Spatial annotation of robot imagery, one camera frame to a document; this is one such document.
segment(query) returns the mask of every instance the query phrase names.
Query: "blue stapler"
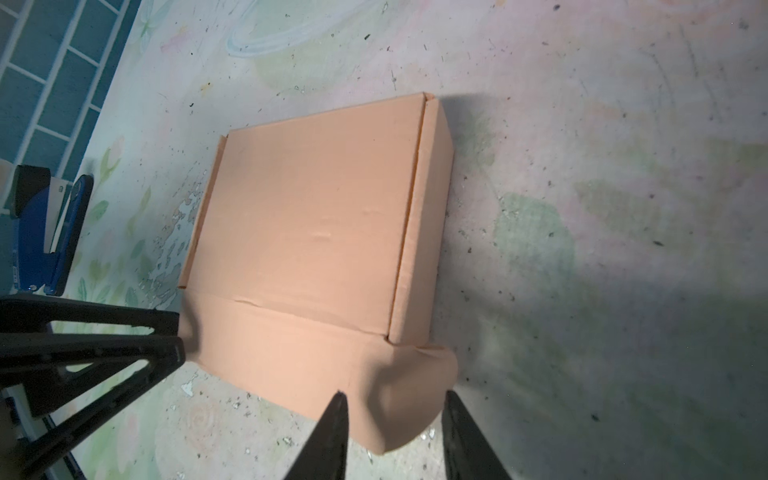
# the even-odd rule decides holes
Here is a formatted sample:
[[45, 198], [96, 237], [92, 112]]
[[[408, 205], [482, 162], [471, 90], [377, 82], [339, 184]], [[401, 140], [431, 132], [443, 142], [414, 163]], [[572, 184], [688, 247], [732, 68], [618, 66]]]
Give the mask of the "blue stapler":
[[[80, 239], [94, 179], [81, 175], [72, 185], [61, 217], [68, 183], [51, 178], [48, 168], [18, 165], [13, 176], [13, 280], [17, 290], [61, 296]], [[58, 242], [53, 248], [53, 239]]]

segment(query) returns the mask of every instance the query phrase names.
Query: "painted floor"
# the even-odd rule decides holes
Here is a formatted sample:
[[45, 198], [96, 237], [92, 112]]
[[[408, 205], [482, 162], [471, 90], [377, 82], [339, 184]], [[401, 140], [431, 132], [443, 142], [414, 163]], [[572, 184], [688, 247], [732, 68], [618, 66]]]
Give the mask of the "painted floor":
[[[66, 295], [177, 308], [220, 135], [430, 91], [456, 148], [432, 338], [507, 469], [768, 478], [768, 4], [306, 3], [144, 0]], [[187, 364], [75, 454], [282, 478], [312, 427]], [[444, 478], [434, 428], [353, 445], [347, 478]]]

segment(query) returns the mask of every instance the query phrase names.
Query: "cardboard box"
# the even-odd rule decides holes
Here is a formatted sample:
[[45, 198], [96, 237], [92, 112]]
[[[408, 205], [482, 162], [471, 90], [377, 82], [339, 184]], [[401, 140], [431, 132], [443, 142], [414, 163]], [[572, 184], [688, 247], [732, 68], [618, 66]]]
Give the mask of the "cardboard box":
[[343, 391], [371, 452], [416, 437], [457, 373], [428, 344], [452, 158], [428, 94], [231, 131], [180, 278], [187, 358], [312, 419]]

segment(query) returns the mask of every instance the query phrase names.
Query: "crease on cardboard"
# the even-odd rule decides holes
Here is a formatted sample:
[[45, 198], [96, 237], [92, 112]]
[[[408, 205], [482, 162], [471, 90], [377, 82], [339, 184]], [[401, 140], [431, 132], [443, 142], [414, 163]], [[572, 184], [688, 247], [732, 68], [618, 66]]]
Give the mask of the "crease on cardboard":
[[392, 294], [392, 305], [389, 306], [389, 325], [387, 326], [388, 336], [389, 336], [389, 331], [392, 328], [392, 315], [395, 312], [395, 305], [398, 303], [397, 292], [399, 290], [398, 285], [399, 285], [400, 279], [401, 279], [402, 256], [403, 256], [403, 252], [406, 249], [406, 238], [408, 238], [408, 226], [411, 223], [410, 220], [411, 220], [411, 206], [412, 206], [412, 203], [413, 203], [413, 189], [414, 189], [415, 182], [416, 182], [416, 171], [419, 169], [419, 160], [420, 160], [419, 159], [419, 146], [422, 143], [422, 129], [424, 128], [424, 111], [425, 111], [426, 105], [427, 105], [427, 102], [426, 102], [427, 94], [422, 93], [422, 95], [424, 97], [424, 101], [422, 102], [422, 116], [421, 116], [421, 120], [419, 121], [418, 140], [416, 141], [416, 148], [415, 148], [415, 150], [413, 152], [413, 171], [411, 173], [411, 187], [410, 187], [410, 190], [408, 192], [408, 202], [407, 202], [408, 206], [406, 208], [405, 225], [403, 225], [403, 228], [402, 228], [402, 238], [400, 239], [400, 258], [398, 259], [398, 262], [397, 262], [397, 274], [395, 275], [395, 289], [394, 289], [394, 292]]
[[[305, 320], [308, 320], [308, 321], [311, 321], [311, 322], [316, 322], [316, 320], [313, 319], [311, 316], [300, 315], [300, 314], [297, 314], [297, 313], [290, 312], [289, 310], [275, 308], [274, 306], [267, 306], [267, 305], [264, 305], [263, 303], [261, 303], [260, 301], [256, 301], [256, 300], [254, 300], [252, 298], [249, 298], [249, 297], [240, 296], [240, 295], [234, 295], [234, 296], [217, 295], [216, 293], [207, 292], [207, 291], [199, 290], [199, 289], [196, 289], [196, 288], [186, 288], [185, 287], [184, 289], [190, 295], [196, 295], [196, 294], [201, 294], [202, 293], [204, 295], [213, 296], [213, 297], [218, 298], [220, 300], [227, 300], [227, 301], [232, 301], [232, 302], [235, 302], [235, 303], [241, 303], [243, 305], [248, 305], [249, 307], [252, 307], [254, 309], [261, 310], [261, 311], [264, 311], [264, 312], [278, 313], [280, 315], [288, 315], [288, 316], [291, 316], [291, 317], [295, 317], [295, 318], [299, 318], [299, 319], [305, 319]], [[318, 323], [320, 323], [322, 325], [335, 326], [335, 327], [341, 328], [341, 329], [352, 330], [352, 331], [359, 332], [359, 333], [365, 333], [366, 335], [372, 335], [372, 336], [376, 336], [376, 337], [383, 337], [384, 339], [386, 339], [386, 334], [378, 333], [378, 332], [371, 332], [369, 330], [360, 328], [358, 325], [356, 325], [354, 323], [344, 322], [342, 320], [337, 320], [334, 323], [329, 323], [329, 322], [318, 322]]]
[[197, 218], [194, 221], [192, 237], [190, 238], [190, 246], [189, 250], [187, 251], [187, 258], [184, 260], [184, 268], [181, 269], [181, 275], [179, 276], [178, 287], [180, 289], [186, 289], [187, 282], [189, 282], [190, 279], [192, 263], [194, 262], [194, 254], [197, 252], [197, 241], [200, 239], [200, 232], [203, 229], [203, 222], [205, 221], [205, 214], [208, 211], [210, 196], [214, 192], [216, 176], [219, 174], [219, 166], [221, 165], [221, 159], [224, 156], [224, 147], [226, 146], [227, 137], [222, 135], [219, 137], [219, 145], [216, 149], [216, 158], [214, 159], [214, 164], [210, 168], [210, 177], [208, 177], [208, 183], [205, 186], [205, 195], [203, 195], [203, 199], [200, 201], [200, 210], [198, 211]]
[[[261, 306], [258, 303], [252, 302], [249, 299], [244, 298], [242, 296], [235, 296], [235, 297], [224, 296], [224, 295], [220, 295], [220, 294], [216, 294], [216, 293], [212, 293], [212, 292], [202, 291], [202, 290], [199, 290], [199, 289], [196, 289], [196, 288], [193, 288], [193, 287], [192, 288], [186, 288], [184, 290], [185, 290], [184, 291], [184, 295], [187, 296], [186, 298], [191, 298], [191, 297], [194, 297], [194, 296], [197, 296], [197, 297], [212, 297], [213, 299], [224, 301], [224, 302], [239, 303], [240, 305], [243, 305], [246, 308], [255, 309], [256, 312], [254, 313], [254, 316], [270, 316], [270, 315], [285, 316], [286, 318], [292, 319], [292, 321], [294, 321], [294, 322], [303, 323], [304, 326], [307, 327], [307, 328], [312, 326], [311, 328], [313, 328], [313, 329], [317, 328], [318, 330], [322, 330], [322, 331], [325, 331], [325, 332], [337, 332], [337, 333], [354, 332], [354, 333], [361, 333], [361, 334], [363, 334], [364, 336], [366, 336], [368, 338], [383, 339], [386, 343], [389, 343], [390, 345], [392, 345], [392, 347], [396, 347], [396, 348], [407, 347], [407, 345], [396, 345], [396, 344], [390, 343], [387, 340], [386, 335], [383, 335], [381, 333], [369, 332], [369, 331], [366, 331], [364, 329], [360, 329], [358, 326], [354, 326], [354, 325], [351, 325], [351, 324], [339, 325], [339, 324], [333, 324], [333, 323], [317, 322], [317, 321], [315, 321], [315, 320], [313, 320], [311, 318], [308, 318], [306, 316], [296, 315], [296, 314], [293, 314], [293, 313], [290, 313], [290, 312], [283, 312], [281, 310], [274, 310], [274, 309], [271, 309], [271, 308], [267, 308], [265, 306]], [[185, 319], [182, 319], [182, 323], [192, 323], [192, 322], [196, 323], [197, 320], [195, 320], [195, 319], [198, 317], [198, 315], [197, 315], [197, 311], [196, 311], [196, 309], [194, 307], [194, 302], [191, 303], [189, 301], [183, 301], [182, 302], [181, 315], [182, 315], [182, 317], [186, 317]], [[182, 334], [182, 329], [181, 328], [180, 328], [180, 332], [179, 332], [179, 336], [182, 336], [183, 340], [185, 342], [185, 348], [186, 348], [186, 343], [187, 342], [189, 342], [190, 344], [197, 344], [197, 345], [199, 345], [200, 344], [200, 339], [199, 338], [194, 338], [195, 336], [197, 336], [199, 334], [200, 333], [197, 330], [197, 326], [194, 326], [194, 328], [191, 328], [191, 329], [184, 330], [184, 334]], [[416, 349], [425, 349], [425, 350], [432, 350], [432, 349], [434, 349], [434, 350], [442, 350], [442, 349], [445, 348], [445, 347], [442, 347], [440, 345], [425, 345], [425, 346], [412, 346], [412, 347], [416, 348]]]
[[240, 302], [240, 303], [249, 303], [250, 305], [257, 306], [265, 310], [270, 310], [272, 312], [285, 313], [286, 315], [298, 316], [298, 317], [310, 319], [316, 322], [327, 323], [329, 325], [337, 325], [346, 329], [355, 330], [357, 332], [370, 333], [372, 335], [385, 336], [386, 332], [388, 331], [386, 330], [384, 332], [381, 332], [381, 331], [377, 332], [372, 329], [364, 329], [355, 323], [351, 323], [344, 320], [344, 317], [342, 316], [333, 315], [332, 313], [324, 312], [319, 308], [313, 309], [311, 307], [299, 306], [296, 303], [277, 302], [277, 301], [271, 301], [269, 303], [261, 303], [254, 299], [245, 298], [242, 296], [232, 297], [231, 300], [235, 302]]

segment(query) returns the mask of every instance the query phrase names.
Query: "white grid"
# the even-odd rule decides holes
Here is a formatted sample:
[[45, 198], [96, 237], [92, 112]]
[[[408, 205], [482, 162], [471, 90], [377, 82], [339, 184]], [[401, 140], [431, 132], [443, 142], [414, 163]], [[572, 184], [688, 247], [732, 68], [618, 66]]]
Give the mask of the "white grid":
[[88, 112], [88, 109], [91, 108], [101, 113], [101, 109], [93, 105], [91, 101], [94, 98], [94, 93], [96, 92], [96, 87], [98, 86], [98, 82], [101, 80], [101, 74], [104, 72], [104, 66], [106, 66], [107, 64], [107, 59], [109, 58], [109, 54], [112, 52], [112, 46], [114, 45], [114, 40], [118, 36], [120, 25], [122, 25], [123, 23], [123, 18], [125, 17], [125, 11], [128, 9], [128, 3], [130, 3], [130, 0], [123, 0], [123, 5], [120, 8], [120, 11], [118, 12], [118, 18], [115, 21], [114, 25], [112, 25], [112, 32], [110, 32], [109, 34], [109, 39], [107, 40], [107, 46], [104, 47], [104, 52], [101, 54], [101, 60], [98, 62], [98, 66], [96, 67], [96, 75], [94, 75], [93, 79], [91, 80], [91, 87], [88, 89], [88, 94], [85, 95], [85, 101], [83, 102], [83, 107], [80, 109], [80, 114], [78, 115], [78, 119], [74, 123], [74, 130], [72, 131], [72, 135], [70, 136], [69, 143], [67, 144], [67, 147], [64, 149], [64, 154], [61, 156], [61, 160], [59, 161], [58, 169], [56, 170], [56, 175], [55, 175], [56, 177], [61, 177], [61, 175], [64, 174], [64, 170], [67, 168], [67, 161], [69, 160], [69, 156], [72, 155], [72, 149], [74, 149], [74, 143], [75, 141], [77, 141], [78, 135], [80, 134], [80, 130], [83, 128], [83, 122], [85, 121], [85, 114]]
[[[120, 29], [120, 26], [123, 22], [123, 18], [125, 16], [125, 12], [127, 10], [128, 4], [130, 3], [130, 0], [123, 0], [123, 4], [120, 10], [117, 10], [115, 7], [110, 5], [105, 0], [98, 0], [103, 6], [107, 7], [111, 12], [113, 12], [116, 15], [116, 19], [114, 21], [114, 24], [112, 25], [112, 30], [111, 30], [109, 39], [107, 41], [107, 45], [104, 47], [104, 51], [102, 52], [101, 58], [99, 59], [99, 61], [96, 61], [93, 58], [88, 57], [83, 52], [69, 45], [72, 40], [72, 37], [74, 36], [75, 31], [77, 30], [78, 23], [80, 21], [80, 17], [82, 15], [83, 9], [85, 8], [86, 1], [87, 0], [79, 0], [78, 5], [74, 10], [74, 14], [70, 19], [69, 25], [65, 32], [64, 39], [61, 41], [61, 45], [59, 45], [58, 51], [56, 52], [56, 57], [54, 59], [53, 65], [51, 66], [51, 71], [48, 74], [48, 78], [40, 78], [39, 76], [31, 73], [30, 71], [27, 71], [24, 68], [21, 68], [18, 65], [14, 65], [13, 63], [11, 63], [11, 57], [16, 48], [16, 44], [18, 43], [18, 39], [22, 34], [22, 30], [26, 25], [27, 19], [29, 17], [29, 12], [35, 0], [26, 0], [20, 12], [14, 12], [9, 7], [0, 3], [0, 11], [3, 11], [9, 14], [10, 16], [16, 18], [11, 34], [8, 37], [8, 43], [5, 46], [5, 50], [2, 52], [2, 56], [0, 56], [0, 81], [2, 80], [2, 77], [5, 74], [6, 69], [10, 68], [34, 81], [37, 81], [40, 84], [43, 84], [42, 93], [40, 94], [40, 98], [38, 99], [37, 104], [35, 105], [35, 110], [32, 113], [32, 118], [29, 121], [29, 124], [27, 125], [27, 129], [24, 133], [24, 137], [22, 138], [22, 143], [19, 146], [19, 149], [16, 153], [16, 157], [13, 159], [14, 166], [19, 165], [24, 160], [24, 156], [27, 153], [27, 149], [29, 149], [29, 143], [31, 141], [31, 138], [34, 132], [43, 131], [46, 134], [49, 134], [53, 137], [67, 141], [67, 147], [65, 148], [65, 152], [59, 161], [57, 170], [55, 172], [51, 172], [55, 177], [61, 177], [61, 175], [64, 173], [64, 170], [67, 167], [67, 162], [74, 148], [74, 143], [77, 140], [78, 135], [80, 134], [80, 130], [82, 129], [83, 122], [85, 120], [85, 114], [87, 113], [88, 109], [90, 108], [91, 110], [101, 112], [101, 109], [93, 105], [91, 101], [93, 100], [93, 96], [96, 91], [96, 87], [98, 86], [98, 82], [101, 80], [101, 74], [104, 71], [104, 66], [107, 63], [109, 54], [112, 51], [114, 40], [117, 37], [118, 30]], [[82, 58], [83, 60], [87, 61], [88, 63], [96, 67], [95, 76], [91, 80], [91, 86], [88, 89], [87, 96], [80, 109], [80, 114], [78, 115], [78, 118], [75, 122], [74, 130], [69, 136], [60, 134], [46, 127], [42, 127], [40, 124], [38, 124], [38, 122], [40, 121], [42, 112], [45, 108], [45, 103], [48, 101], [48, 96], [50, 95], [51, 89], [53, 88], [53, 84], [55, 83], [56, 78], [58, 76], [58, 72], [59, 72], [59, 69], [61, 68], [61, 64], [64, 61], [64, 57], [68, 51], [70, 51], [72, 54], [77, 55], [78, 57]], [[8, 198], [8, 195], [10, 194], [11, 182], [12, 180], [8, 179], [8, 182], [6, 182], [5, 185], [0, 185], [0, 188], [2, 189], [0, 190], [0, 205], [5, 204], [5, 201]], [[0, 214], [6, 214], [7, 212], [5, 210], [7, 209], [0, 209]]]

